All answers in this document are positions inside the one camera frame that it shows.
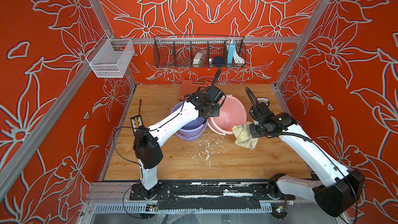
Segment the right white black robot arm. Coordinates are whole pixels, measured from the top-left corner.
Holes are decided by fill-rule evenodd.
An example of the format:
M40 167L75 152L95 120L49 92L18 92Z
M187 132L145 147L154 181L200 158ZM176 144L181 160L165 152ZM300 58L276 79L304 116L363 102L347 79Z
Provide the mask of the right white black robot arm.
M339 217L362 194L365 177L332 158L287 113L261 115L250 111L254 123L250 132L254 138L280 138L288 144L315 172L317 181L294 178L284 173L274 176L278 192L318 204L328 215Z

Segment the small black yellow card device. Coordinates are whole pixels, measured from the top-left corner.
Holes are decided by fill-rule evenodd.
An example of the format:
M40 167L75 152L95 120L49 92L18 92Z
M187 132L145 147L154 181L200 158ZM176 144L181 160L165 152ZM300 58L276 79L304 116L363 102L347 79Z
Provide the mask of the small black yellow card device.
M141 115L136 115L134 117L131 117L130 121L133 128L133 133L134 135L136 135L138 128L143 125L142 117Z

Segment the purple plastic bucket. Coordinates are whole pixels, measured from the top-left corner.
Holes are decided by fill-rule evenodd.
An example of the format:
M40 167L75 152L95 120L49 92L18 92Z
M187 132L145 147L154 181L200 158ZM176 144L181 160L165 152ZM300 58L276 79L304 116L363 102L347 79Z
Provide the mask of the purple plastic bucket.
M207 119L200 117L199 111L189 102L179 102L171 109L171 114L175 112L182 112L183 117L185 113L187 113L190 122L185 122L184 118L183 123L185 123L185 125L179 130L176 130L173 134L186 141L195 141L199 139L208 125Z

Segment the light blue box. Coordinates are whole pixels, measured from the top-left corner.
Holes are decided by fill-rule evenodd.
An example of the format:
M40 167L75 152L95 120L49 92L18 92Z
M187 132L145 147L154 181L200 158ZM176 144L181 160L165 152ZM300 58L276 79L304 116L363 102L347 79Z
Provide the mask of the light blue box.
M231 67L232 62L233 62L234 53L235 53L235 43L233 40L228 40L226 42L226 46L227 46L227 52L228 52L226 67Z

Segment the black white handled brush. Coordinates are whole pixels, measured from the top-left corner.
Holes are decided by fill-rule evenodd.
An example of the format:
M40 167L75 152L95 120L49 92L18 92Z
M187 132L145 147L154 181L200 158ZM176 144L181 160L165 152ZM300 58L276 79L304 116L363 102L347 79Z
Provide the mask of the black white handled brush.
M265 97L258 97L258 98L256 98L256 100L257 100L257 102L259 102L259 103L265 103L267 106L269 106L269 104L270 104L270 102L269 102L269 99L268 98L265 98Z

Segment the clear plastic bottle in basket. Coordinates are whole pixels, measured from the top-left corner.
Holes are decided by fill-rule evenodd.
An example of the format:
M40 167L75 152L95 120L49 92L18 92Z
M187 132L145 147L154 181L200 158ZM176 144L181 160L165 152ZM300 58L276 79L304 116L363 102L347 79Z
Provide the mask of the clear plastic bottle in basket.
M201 67L205 61L206 61L206 57L207 57L207 51L206 50L201 50L199 51L195 57L193 58L193 63L192 63L192 67L193 68L199 68Z

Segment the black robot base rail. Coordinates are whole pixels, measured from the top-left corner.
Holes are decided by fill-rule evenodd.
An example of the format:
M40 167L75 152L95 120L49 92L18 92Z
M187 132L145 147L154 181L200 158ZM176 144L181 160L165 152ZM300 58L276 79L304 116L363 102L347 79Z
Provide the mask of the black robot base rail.
M128 191L130 201L155 201L160 210L261 209L261 203L289 204L292 195L283 195L268 180L160 180L154 188L136 183Z

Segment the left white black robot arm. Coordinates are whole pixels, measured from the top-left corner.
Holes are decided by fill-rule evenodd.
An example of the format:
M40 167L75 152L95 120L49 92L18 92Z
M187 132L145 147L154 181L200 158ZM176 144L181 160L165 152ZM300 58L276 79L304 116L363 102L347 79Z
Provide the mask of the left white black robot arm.
M158 184L157 166L163 159L161 147L178 130L198 118L218 117L226 95L216 89L191 94L177 111L160 122L137 129L133 149L140 165L140 186L146 191Z

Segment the yellow stained cloth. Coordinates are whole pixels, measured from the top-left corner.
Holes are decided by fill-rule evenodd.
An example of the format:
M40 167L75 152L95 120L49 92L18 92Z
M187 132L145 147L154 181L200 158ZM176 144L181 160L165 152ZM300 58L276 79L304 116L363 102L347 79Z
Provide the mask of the yellow stained cloth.
M247 121L244 124L235 125L232 132L236 138L235 145L243 148L254 150L258 143L258 138L253 138L250 132L251 122Z

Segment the dark blue round object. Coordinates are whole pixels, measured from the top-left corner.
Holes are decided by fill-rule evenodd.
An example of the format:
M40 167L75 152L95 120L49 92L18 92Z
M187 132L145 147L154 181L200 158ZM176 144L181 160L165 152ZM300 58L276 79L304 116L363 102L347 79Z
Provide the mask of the dark blue round object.
M214 67L223 67L223 66L225 66L225 64L226 64L226 62L224 60L224 57L215 56L212 59L212 66L214 66Z

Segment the pink plastic bucket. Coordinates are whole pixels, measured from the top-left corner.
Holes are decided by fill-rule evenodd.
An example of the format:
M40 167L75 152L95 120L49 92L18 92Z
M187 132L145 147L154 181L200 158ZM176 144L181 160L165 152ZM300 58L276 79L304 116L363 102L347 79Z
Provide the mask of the pink plastic bucket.
M209 128L219 135L232 135L235 126L243 125L247 111L242 102L233 95L227 95L218 117L209 117Z

